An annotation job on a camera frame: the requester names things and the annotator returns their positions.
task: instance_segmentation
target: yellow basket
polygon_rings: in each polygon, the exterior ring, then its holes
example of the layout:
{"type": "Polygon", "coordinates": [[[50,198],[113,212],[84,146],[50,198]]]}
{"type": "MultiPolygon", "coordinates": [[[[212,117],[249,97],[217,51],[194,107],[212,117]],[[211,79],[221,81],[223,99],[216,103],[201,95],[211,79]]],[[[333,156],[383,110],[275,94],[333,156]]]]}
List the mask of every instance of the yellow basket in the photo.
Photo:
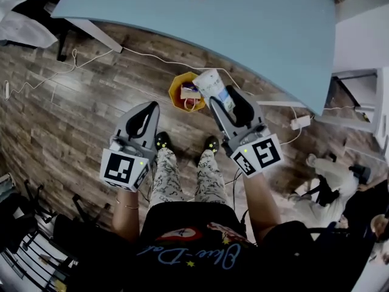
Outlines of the yellow basket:
{"type": "Polygon", "coordinates": [[[185,109],[184,107],[185,101],[180,98],[181,84],[183,84],[184,82],[192,82],[196,77],[197,75],[192,72],[187,72],[186,74],[178,75],[177,77],[174,78],[169,89],[169,95],[173,105],[188,113],[191,113],[192,111],[200,110],[205,106],[205,100],[203,97],[201,97],[200,102],[194,107],[193,110],[185,109]]]}

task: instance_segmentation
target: table leg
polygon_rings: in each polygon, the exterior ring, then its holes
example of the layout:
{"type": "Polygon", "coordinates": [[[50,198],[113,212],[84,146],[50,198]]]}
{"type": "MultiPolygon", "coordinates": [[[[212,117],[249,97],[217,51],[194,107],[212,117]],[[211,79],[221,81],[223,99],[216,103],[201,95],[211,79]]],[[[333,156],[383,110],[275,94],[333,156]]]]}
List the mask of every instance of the table leg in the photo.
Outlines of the table leg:
{"type": "Polygon", "coordinates": [[[95,24],[87,19],[76,19],[76,18],[66,18],[67,21],[71,22],[74,26],[84,30],[86,33],[90,34],[95,39],[99,40],[101,43],[108,46],[110,49],[115,52],[121,53],[123,47],[108,36],[104,31],[98,28],[95,24]]]}

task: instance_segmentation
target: white cable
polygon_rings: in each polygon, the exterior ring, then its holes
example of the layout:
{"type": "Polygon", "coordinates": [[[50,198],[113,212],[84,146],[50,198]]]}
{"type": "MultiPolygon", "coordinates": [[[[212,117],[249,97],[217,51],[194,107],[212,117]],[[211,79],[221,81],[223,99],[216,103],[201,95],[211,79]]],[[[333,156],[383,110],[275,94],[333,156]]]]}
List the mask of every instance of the white cable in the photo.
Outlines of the white cable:
{"type": "Polygon", "coordinates": [[[238,177],[236,179],[233,179],[232,181],[226,182],[224,185],[228,185],[228,184],[233,183],[234,181],[237,181],[241,176],[242,176],[242,172],[238,175],[238,177]]]}
{"type": "Polygon", "coordinates": [[[355,106],[343,106],[343,107],[334,107],[334,108],[324,108],[324,110],[342,110],[344,108],[355,108],[355,106]]]}
{"type": "Polygon", "coordinates": [[[101,55],[99,55],[99,56],[96,56],[95,58],[91,59],[90,61],[87,61],[85,64],[82,64],[81,66],[77,66],[77,59],[76,59],[76,57],[77,57],[77,50],[74,49],[74,50],[72,51],[72,56],[73,56],[73,61],[74,61],[74,62],[73,62],[73,67],[72,67],[71,70],[69,70],[69,71],[58,71],[58,72],[56,72],[54,75],[52,75],[51,77],[46,78],[46,79],[42,80],[41,82],[39,82],[36,86],[32,86],[30,83],[24,82],[22,88],[21,88],[19,91],[15,90],[15,89],[12,89],[12,90],[10,91],[10,95],[9,95],[7,98],[5,97],[5,92],[4,92],[4,91],[5,91],[5,88],[6,88],[7,84],[9,85],[9,82],[8,82],[8,80],[6,80],[6,81],[4,82],[4,89],[3,89],[3,95],[4,95],[4,96],[3,96],[3,98],[4,98],[5,100],[9,100],[9,99],[11,98],[11,95],[12,95],[13,92],[16,92],[17,94],[19,94],[19,93],[24,89],[24,87],[25,87],[26,85],[29,85],[33,90],[35,90],[35,89],[36,89],[37,87],[39,87],[42,83],[44,83],[44,82],[46,82],[46,81],[48,81],[48,80],[53,79],[56,75],[58,75],[58,74],[67,74],[68,72],[72,72],[74,69],[81,68],[81,67],[85,66],[86,64],[89,64],[90,62],[92,62],[92,61],[94,61],[94,60],[96,60],[96,59],[98,59],[98,58],[100,58],[100,57],[103,57],[103,56],[105,56],[105,55],[111,53],[112,51],[113,51],[113,50],[110,50],[110,51],[108,51],[107,53],[104,53],[104,54],[101,54],[101,55]]]}
{"type": "Polygon", "coordinates": [[[240,89],[240,86],[235,82],[235,80],[231,77],[231,75],[229,74],[228,71],[226,71],[224,68],[210,68],[210,67],[193,67],[193,66],[190,66],[190,65],[187,65],[187,64],[184,64],[184,63],[178,63],[176,61],[165,61],[163,60],[162,58],[158,57],[158,56],[155,56],[153,54],[144,54],[144,53],[139,53],[139,52],[136,52],[134,50],[130,50],[130,49],[127,49],[126,47],[123,47],[124,50],[127,50],[127,51],[130,51],[132,53],[135,53],[135,54],[138,54],[138,55],[141,55],[141,56],[150,56],[150,57],[154,57],[166,64],[178,64],[178,65],[183,65],[183,66],[186,66],[186,67],[189,67],[189,68],[192,68],[192,69],[195,69],[195,70],[198,70],[198,71],[206,71],[206,70],[209,70],[209,69],[217,69],[219,71],[224,71],[231,79],[231,81],[236,85],[236,87],[238,89],[240,89]]]}
{"type": "MultiPolygon", "coordinates": [[[[291,107],[291,108],[292,108],[292,111],[293,111],[293,113],[294,113],[295,119],[297,119],[296,110],[294,110],[293,107],[291,107]]],[[[302,130],[303,130],[303,129],[300,127],[300,132],[298,133],[298,135],[297,135],[295,138],[293,138],[293,140],[291,140],[291,141],[289,141],[289,142],[282,143],[282,144],[280,144],[280,145],[286,145],[286,144],[290,144],[291,142],[294,142],[296,139],[298,139],[298,138],[300,137],[301,131],[302,131],[302,130]]]]}

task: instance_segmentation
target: wooden floor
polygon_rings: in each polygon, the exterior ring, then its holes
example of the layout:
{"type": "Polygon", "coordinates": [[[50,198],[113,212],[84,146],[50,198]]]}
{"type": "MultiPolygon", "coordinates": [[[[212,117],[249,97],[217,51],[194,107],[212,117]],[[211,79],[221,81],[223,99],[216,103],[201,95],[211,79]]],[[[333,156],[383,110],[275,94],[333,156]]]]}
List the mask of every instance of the wooden floor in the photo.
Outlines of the wooden floor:
{"type": "MultiPolygon", "coordinates": [[[[272,85],[229,61],[202,49],[153,33],[113,24],[99,25],[113,39],[139,52],[158,55],[166,60],[180,61],[196,67],[223,67],[236,82],[254,94],[278,92],[272,85]]],[[[37,85],[56,71],[72,67],[72,49],[77,49],[78,64],[107,52],[96,40],[69,35],[66,40],[66,63],[55,60],[57,45],[49,49],[26,49],[15,46],[0,48],[0,83],[8,80],[12,88],[20,89],[24,81],[37,85]]],[[[188,199],[196,187],[196,166],[193,158],[200,154],[204,139],[220,132],[204,108],[188,114],[172,106],[168,88],[175,75],[189,71],[183,66],[165,64],[151,57],[141,57],[124,50],[110,53],[68,74],[60,74],[36,90],[26,86],[20,94],[8,101],[0,101],[0,146],[8,169],[22,190],[22,182],[30,179],[34,186],[44,184],[43,197],[52,207],[70,217],[76,215],[72,197],[79,194],[85,208],[96,214],[105,203],[112,205],[102,216],[102,224],[110,225],[115,191],[98,180],[103,148],[113,133],[118,118],[133,106],[150,100],[158,101],[161,115],[159,130],[168,131],[179,158],[181,184],[188,199]]],[[[231,84],[222,75],[225,84],[231,84]]],[[[332,88],[334,98],[328,106],[352,105],[338,87],[332,88]]],[[[293,139],[298,131],[289,127],[294,115],[290,108],[264,107],[270,130],[280,141],[293,139]]],[[[296,109],[298,115],[309,114],[296,109]]],[[[351,109],[334,110],[331,114],[356,117],[351,109]]],[[[382,173],[386,165],[366,157],[345,152],[343,143],[349,137],[360,146],[374,145],[370,134],[314,122],[304,128],[293,143],[283,146],[286,162],[266,173],[272,188],[290,192],[314,176],[305,166],[309,153],[323,156],[331,151],[339,161],[359,162],[382,173]]],[[[225,181],[231,181],[236,167],[224,153],[217,155],[225,181]]],[[[150,179],[142,192],[147,195],[150,179]]],[[[232,196],[232,185],[226,187],[232,196]]],[[[236,212],[238,217],[246,209],[241,180],[236,185],[236,212]]],[[[140,213],[144,219],[148,203],[140,195],[140,213]]]]}

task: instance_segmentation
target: hand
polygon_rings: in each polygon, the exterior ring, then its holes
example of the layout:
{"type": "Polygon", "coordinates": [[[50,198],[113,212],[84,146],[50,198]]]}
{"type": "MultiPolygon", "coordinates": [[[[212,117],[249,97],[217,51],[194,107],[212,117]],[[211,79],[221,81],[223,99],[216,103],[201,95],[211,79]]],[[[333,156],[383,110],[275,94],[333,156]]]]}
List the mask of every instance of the hand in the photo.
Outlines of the hand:
{"type": "Polygon", "coordinates": [[[369,188],[370,188],[369,186],[364,185],[364,184],[358,185],[358,191],[359,191],[359,192],[365,192],[365,191],[368,190],[369,188]]]}

